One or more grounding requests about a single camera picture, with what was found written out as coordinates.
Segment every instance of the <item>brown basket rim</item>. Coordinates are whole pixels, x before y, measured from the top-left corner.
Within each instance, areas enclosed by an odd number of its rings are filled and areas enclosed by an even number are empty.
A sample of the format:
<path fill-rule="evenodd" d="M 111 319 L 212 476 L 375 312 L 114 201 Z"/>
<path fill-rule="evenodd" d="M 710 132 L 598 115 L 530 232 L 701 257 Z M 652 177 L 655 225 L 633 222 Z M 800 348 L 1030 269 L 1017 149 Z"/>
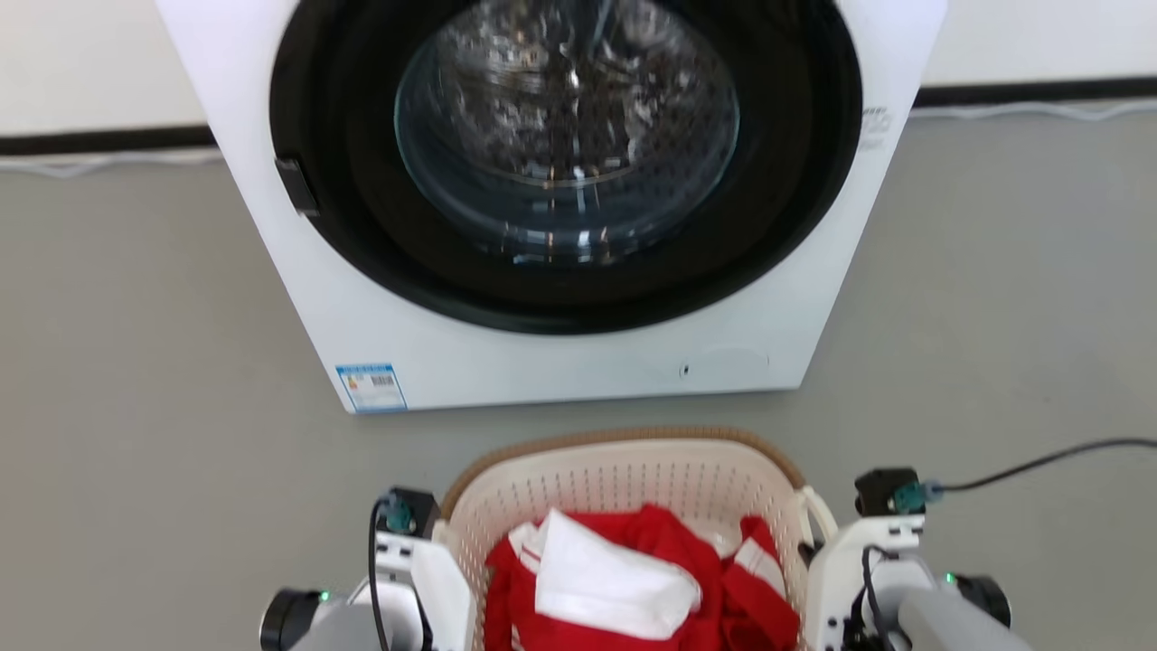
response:
<path fill-rule="evenodd" d="M 458 479 L 450 486 L 450 490 L 445 493 L 445 497 L 442 500 L 442 518 L 445 520 L 450 519 L 454 515 L 454 508 L 458 504 L 458 500 L 462 497 L 462 494 L 465 493 L 466 488 L 470 487 L 470 484 L 477 480 L 479 475 L 504 461 L 530 454 L 539 454 L 543 452 L 553 452 L 557 450 L 581 447 L 585 445 L 654 439 L 725 441 L 737 443 L 766 457 L 783 473 L 784 476 L 787 476 L 788 481 L 791 483 L 791 488 L 795 490 L 799 490 L 808 486 L 803 479 L 803 474 L 799 472 L 799 468 L 797 468 L 795 463 L 783 454 L 780 449 L 746 430 L 707 427 L 624 428 L 528 442 L 491 452 L 478 459 L 478 461 L 471 464 L 470 467 L 463 471 L 463 473 L 458 475 Z"/>

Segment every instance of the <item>red garment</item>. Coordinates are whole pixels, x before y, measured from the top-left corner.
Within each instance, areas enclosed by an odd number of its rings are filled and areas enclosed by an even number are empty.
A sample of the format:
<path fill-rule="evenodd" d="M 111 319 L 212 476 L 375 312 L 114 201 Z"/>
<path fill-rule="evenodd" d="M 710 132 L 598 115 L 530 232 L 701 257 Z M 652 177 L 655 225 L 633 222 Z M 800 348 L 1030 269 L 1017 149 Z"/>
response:
<path fill-rule="evenodd" d="M 702 604 L 670 639 L 638 639 L 535 613 L 535 575 L 503 539 L 486 560 L 494 569 L 486 600 L 486 651 L 787 651 L 795 646 L 799 617 L 764 578 L 715 549 L 665 509 L 638 513 L 568 513 L 606 540 L 675 563 L 702 590 Z M 761 518 L 740 524 L 778 563 L 775 543 Z M 760 550 L 749 549 L 760 556 Z"/>

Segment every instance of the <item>door glass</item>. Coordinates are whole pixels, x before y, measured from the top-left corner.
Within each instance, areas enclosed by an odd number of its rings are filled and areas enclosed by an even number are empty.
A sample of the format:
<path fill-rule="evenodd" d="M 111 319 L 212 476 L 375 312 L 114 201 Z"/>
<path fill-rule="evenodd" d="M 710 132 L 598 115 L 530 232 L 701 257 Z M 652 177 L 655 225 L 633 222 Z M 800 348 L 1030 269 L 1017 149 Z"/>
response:
<path fill-rule="evenodd" d="M 414 182 L 515 264 L 614 264 L 722 177 L 739 106 L 691 24 L 647 0 L 487 0 L 419 50 L 395 102 Z"/>

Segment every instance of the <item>sticker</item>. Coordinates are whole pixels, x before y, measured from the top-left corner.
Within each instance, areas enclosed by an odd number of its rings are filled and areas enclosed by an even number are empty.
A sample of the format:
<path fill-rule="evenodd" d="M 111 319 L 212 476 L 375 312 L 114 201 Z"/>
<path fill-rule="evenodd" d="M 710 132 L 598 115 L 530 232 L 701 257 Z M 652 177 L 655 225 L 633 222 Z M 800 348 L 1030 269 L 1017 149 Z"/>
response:
<path fill-rule="evenodd" d="M 869 106 L 864 109 L 860 125 L 862 135 L 875 133 L 887 133 L 892 128 L 892 113 L 887 112 L 887 106 Z"/>
<path fill-rule="evenodd" d="M 406 410 L 406 398 L 389 364 L 338 367 L 338 379 L 356 414 Z"/>

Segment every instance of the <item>washing machine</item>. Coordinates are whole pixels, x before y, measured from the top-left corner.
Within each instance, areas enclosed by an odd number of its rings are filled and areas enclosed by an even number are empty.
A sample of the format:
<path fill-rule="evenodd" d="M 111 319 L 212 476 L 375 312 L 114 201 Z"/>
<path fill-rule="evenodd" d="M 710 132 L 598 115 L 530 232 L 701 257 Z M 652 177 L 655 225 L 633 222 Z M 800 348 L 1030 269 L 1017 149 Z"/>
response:
<path fill-rule="evenodd" d="M 791 390 L 945 0 L 157 0 L 345 408 Z"/>

